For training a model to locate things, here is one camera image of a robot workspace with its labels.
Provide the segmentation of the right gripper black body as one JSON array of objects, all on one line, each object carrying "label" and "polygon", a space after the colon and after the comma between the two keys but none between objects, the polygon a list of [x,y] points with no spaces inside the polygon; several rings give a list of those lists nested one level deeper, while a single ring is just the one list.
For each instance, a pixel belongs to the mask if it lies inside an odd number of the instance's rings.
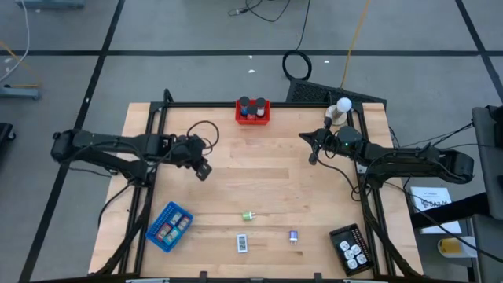
[{"label": "right gripper black body", "polygon": [[322,128],[318,128],[314,132],[317,132],[316,135],[316,144],[311,146],[312,153],[309,157],[310,164],[316,164],[318,161],[318,154],[321,149],[326,152],[331,152],[332,157],[336,155],[337,150],[337,142],[335,135],[330,131],[332,125],[324,126]]}]

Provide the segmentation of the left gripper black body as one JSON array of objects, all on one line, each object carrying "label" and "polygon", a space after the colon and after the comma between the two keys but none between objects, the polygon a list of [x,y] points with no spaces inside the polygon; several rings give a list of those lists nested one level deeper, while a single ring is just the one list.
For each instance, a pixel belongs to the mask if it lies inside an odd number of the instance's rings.
[{"label": "left gripper black body", "polygon": [[172,147],[172,163],[174,165],[199,165],[207,160],[203,157],[206,144],[197,135],[182,136]]}]

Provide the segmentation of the white bulb on brass stand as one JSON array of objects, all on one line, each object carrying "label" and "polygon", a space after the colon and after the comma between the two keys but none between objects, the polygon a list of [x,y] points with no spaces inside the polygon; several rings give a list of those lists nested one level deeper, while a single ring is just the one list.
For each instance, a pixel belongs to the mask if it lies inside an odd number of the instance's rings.
[{"label": "white bulb on brass stand", "polygon": [[340,98],[325,111],[324,124],[326,126],[341,126],[347,121],[347,113],[352,109],[352,102],[347,97]]}]

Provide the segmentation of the black perforated mat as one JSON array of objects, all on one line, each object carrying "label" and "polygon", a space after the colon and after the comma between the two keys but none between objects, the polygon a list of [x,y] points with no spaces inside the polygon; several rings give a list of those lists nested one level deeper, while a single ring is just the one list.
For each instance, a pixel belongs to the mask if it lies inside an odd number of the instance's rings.
[{"label": "black perforated mat", "polygon": [[290,82],[286,101],[291,103],[322,103],[332,102],[335,104],[340,98],[349,98],[358,103],[381,103],[387,106],[387,101],[382,98],[372,97],[365,94],[342,90],[316,83],[293,79]]}]

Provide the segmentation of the blue plastic basket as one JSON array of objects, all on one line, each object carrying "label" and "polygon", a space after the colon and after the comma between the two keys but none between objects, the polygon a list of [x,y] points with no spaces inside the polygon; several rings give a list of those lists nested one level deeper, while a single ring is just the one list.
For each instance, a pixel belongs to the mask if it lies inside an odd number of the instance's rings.
[{"label": "blue plastic basket", "polygon": [[[189,226],[184,231],[180,231],[177,228],[178,223],[177,223],[176,226],[172,226],[169,223],[169,221],[172,218],[172,216],[176,212],[178,212],[178,211],[182,213],[182,217],[183,216],[188,216],[191,219],[191,222],[190,222]],[[166,253],[169,253],[176,246],[176,244],[182,239],[183,235],[187,232],[187,230],[189,229],[189,227],[192,225],[192,222],[193,222],[193,215],[191,215],[190,213],[188,213],[187,210],[185,210],[181,206],[177,205],[175,202],[171,201],[171,202],[169,202],[167,204],[167,206],[162,210],[162,212],[160,213],[160,215],[153,222],[153,224],[149,227],[149,229],[145,233],[145,237],[149,241],[151,241],[153,244],[155,244],[158,248],[160,248],[161,250],[163,250]],[[160,227],[164,223],[169,224],[172,227],[172,229],[175,228],[176,230],[180,231],[178,239],[172,245],[168,245],[164,241],[158,241],[156,239],[156,233],[159,231]]]}]

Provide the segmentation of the red plastic basket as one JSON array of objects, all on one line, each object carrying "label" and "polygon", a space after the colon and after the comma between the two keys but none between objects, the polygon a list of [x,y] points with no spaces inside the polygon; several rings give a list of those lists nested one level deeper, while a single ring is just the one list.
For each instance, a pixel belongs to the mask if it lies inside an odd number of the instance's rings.
[{"label": "red plastic basket", "polygon": [[[250,105],[255,105],[254,99],[250,99],[249,106]],[[247,120],[247,116],[246,117],[241,116],[240,115],[240,103],[239,103],[239,100],[236,101],[235,120],[241,125],[267,125],[270,121],[270,101],[266,100],[265,116],[262,118],[259,118],[256,116],[255,120]]]}]

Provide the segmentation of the black plastic basket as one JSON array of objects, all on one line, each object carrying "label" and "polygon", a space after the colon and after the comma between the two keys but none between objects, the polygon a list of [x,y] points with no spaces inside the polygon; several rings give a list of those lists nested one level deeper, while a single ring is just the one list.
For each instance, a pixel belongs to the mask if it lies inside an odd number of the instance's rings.
[{"label": "black plastic basket", "polygon": [[[366,270],[370,270],[374,267],[374,262],[372,260],[372,257],[369,253],[368,246],[362,236],[362,233],[356,223],[350,224],[349,226],[341,227],[337,230],[333,230],[329,233],[329,238],[332,242],[332,245],[336,251],[336,254],[341,262],[341,266],[343,268],[344,273],[348,276],[351,277],[356,274],[360,274],[361,272],[364,272]],[[359,254],[364,254],[365,257],[367,258],[367,262],[363,265],[359,264],[356,257],[357,255],[354,254],[354,260],[357,262],[358,267],[356,269],[351,270],[347,266],[347,259],[344,256],[344,252],[340,248],[340,243],[342,241],[346,241],[349,245],[350,248],[348,250],[351,250],[351,246],[354,244],[357,244],[361,252]]]}]

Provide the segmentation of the white booklet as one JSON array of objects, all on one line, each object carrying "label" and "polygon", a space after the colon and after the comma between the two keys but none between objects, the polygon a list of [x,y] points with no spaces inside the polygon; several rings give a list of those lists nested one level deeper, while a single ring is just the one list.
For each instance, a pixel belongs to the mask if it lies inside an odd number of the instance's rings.
[{"label": "white booklet", "polygon": [[[426,211],[451,203],[450,194],[447,188],[411,186],[409,192],[412,195],[410,199],[413,202],[412,208],[414,209],[414,212]],[[442,224],[441,227],[449,230],[452,234],[462,234],[459,221],[447,222]],[[419,231],[420,234],[427,235],[446,234],[446,231],[438,226],[421,228]]]}]

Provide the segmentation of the black bar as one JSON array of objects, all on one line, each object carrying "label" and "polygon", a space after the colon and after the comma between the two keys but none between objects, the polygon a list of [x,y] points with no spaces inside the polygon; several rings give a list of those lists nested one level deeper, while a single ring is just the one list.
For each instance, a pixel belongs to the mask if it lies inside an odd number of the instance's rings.
[{"label": "black bar", "polygon": [[437,223],[467,219],[473,215],[485,215],[491,217],[490,207],[486,193],[479,193],[462,200],[454,201],[440,207],[419,211],[410,216],[414,229],[434,226]]}]

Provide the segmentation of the grey cart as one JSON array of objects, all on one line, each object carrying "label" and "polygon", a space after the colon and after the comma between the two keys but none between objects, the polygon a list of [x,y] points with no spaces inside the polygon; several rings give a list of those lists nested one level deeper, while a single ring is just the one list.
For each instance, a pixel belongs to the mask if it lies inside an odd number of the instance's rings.
[{"label": "grey cart", "polygon": [[474,215],[477,245],[498,257],[478,255],[479,281],[503,283],[503,105],[472,110],[489,212]]}]

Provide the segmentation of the grey desk foot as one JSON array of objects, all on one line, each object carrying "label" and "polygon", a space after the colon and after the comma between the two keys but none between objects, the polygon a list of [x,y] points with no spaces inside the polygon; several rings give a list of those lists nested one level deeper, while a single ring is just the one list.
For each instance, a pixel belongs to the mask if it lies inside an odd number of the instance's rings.
[{"label": "grey desk foot", "polygon": [[40,97],[39,90],[36,88],[0,86],[0,98],[32,99],[37,101]]},{"label": "grey desk foot", "polygon": [[26,9],[82,9],[86,0],[14,0]]}]

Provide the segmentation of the black chair base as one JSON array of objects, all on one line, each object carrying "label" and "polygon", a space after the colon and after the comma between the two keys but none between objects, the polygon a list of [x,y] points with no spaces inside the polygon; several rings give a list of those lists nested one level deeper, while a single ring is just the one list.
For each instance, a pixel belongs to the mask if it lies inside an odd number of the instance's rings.
[{"label": "black chair base", "polygon": [[0,155],[2,155],[8,144],[15,140],[17,134],[11,123],[0,123]]}]

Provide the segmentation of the black aluminium table frame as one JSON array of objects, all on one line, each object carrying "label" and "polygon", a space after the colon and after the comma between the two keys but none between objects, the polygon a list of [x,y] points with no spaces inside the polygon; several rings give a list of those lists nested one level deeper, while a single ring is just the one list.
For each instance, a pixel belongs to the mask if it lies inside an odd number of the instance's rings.
[{"label": "black aluminium table frame", "polygon": [[[162,165],[153,189],[150,219],[173,201],[194,217],[169,253],[139,235],[127,269],[143,277],[342,278],[329,239],[332,230],[362,226],[362,207],[351,199],[355,167],[347,158],[308,161],[299,133],[321,127],[325,108],[273,104],[264,126],[240,125],[231,102],[175,102],[167,109],[168,134],[196,134],[217,141],[205,181],[193,171]],[[242,213],[256,217],[244,221]],[[299,240],[290,244],[289,231]],[[237,252],[237,235],[248,236],[248,252]]]}]

